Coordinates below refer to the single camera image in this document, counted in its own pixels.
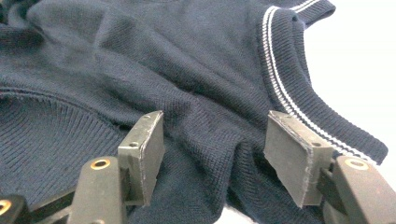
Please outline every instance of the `knit sweater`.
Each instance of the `knit sweater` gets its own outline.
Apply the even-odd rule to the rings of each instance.
[[[38,203],[116,155],[144,114],[164,113],[166,152],[133,223],[212,223],[224,204],[260,223],[321,223],[264,158],[269,110],[381,163],[380,141],[314,92],[304,29],[326,0],[3,0],[0,194]]]

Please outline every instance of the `white stripe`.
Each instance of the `white stripe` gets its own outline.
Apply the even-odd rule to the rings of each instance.
[[[307,0],[296,7],[291,7],[290,9],[299,13],[299,12],[306,10],[308,7],[311,7],[318,1],[320,1],[320,0]]]
[[[270,75],[271,83],[274,87],[274,91],[280,103],[285,107],[285,110],[299,121],[300,118],[307,123],[311,129],[319,133],[320,135],[326,137],[328,140],[334,142],[338,146],[332,144],[335,150],[344,154],[344,155],[359,155],[362,159],[365,159],[371,163],[376,164],[369,156],[365,155],[364,153],[358,151],[356,148],[350,147],[344,142],[338,140],[337,138],[329,135],[327,132],[323,131],[319,128],[317,124],[312,122],[309,117],[301,111],[301,109],[293,102],[290,98],[289,94],[287,93],[282,80],[280,79],[279,73],[276,69],[276,60],[274,56],[273,44],[272,44],[272,19],[274,17],[275,12],[278,10],[278,7],[269,7],[268,10],[265,12],[263,17],[263,24],[262,24],[262,44],[264,48],[264,55],[265,61],[268,67],[268,73]]]
[[[320,1],[320,0],[315,0],[315,1],[311,2],[310,4],[304,6],[304,7],[301,7],[301,8],[299,8],[299,9],[296,9],[295,12],[300,13],[300,12],[306,10],[307,8],[311,7],[311,6],[314,5],[316,2],[319,2],[319,1]]]

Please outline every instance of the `striped collar trim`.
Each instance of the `striped collar trim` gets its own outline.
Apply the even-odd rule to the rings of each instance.
[[[279,7],[269,7],[265,11],[262,19],[261,50],[262,62],[267,68],[267,74],[264,75],[264,79],[267,79],[265,83],[271,91],[270,95],[275,105],[278,106],[278,110],[294,116],[329,141],[338,154],[358,156],[373,164],[380,163],[388,152],[386,147],[370,134],[338,116],[322,102],[310,86],[307,69],[304,70],[306,64],[301,65],[304,59],[299,58],[304,57],[304,49],[302,54],[298,54],[297,47],[292,48],[292,44],[290,42],[288,44],[290,40],[287,38],[290,38],[292,43],[296,41],[292,39],[292,35],[274,35],[274,32],[279,33],[279,30],[282,32],[288,30],[290,34],[294,32],[292,25],[282,27],[287,24],[285,22],[287,20],[280,21],[276,17],[285,18],[285,15],[289,15],[290,22],[297,21],[299,18],[295,15],[296,13],[300,15],[315,4],[319,4],[319,0],[309,0],[297,7],[292,7],[294,12]],[[289,58],[299,63],[290,64],[290,60],[287,60]]]
[[[316,21],[331,16],[335,6],[327,0],[307,0],[298,6],[291,7],[298,14],[299,19],[309,26]]]

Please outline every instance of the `white background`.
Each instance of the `white background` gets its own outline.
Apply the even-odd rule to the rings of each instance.
[[[340,115],[388,146],[378,169],[396,190],[396,1],[332,3],[335,13],[304,34],[313,87]],[[216,223],[252,221],[224,209]]]

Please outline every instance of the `ribbed knit hem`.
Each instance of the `ribbed knit hem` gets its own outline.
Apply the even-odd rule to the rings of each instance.
[[[75,185],[86,161],[115,155],[122,139],[91,111],[21,90],[0,89],[0,127],[0,189],[28,203]]]
[[[343,119],[314,92],[304,57],[304,25],[292,10],[270,7],[262,21],[263,78],[276,110],[293,115],[339,154],[381,163],[388,149]]]
[[[316,21],[331,16],[335,11],[335,6],[327,0],[307,0],[290,9],[298,14],[299,19],[306,26],[310,26]]]

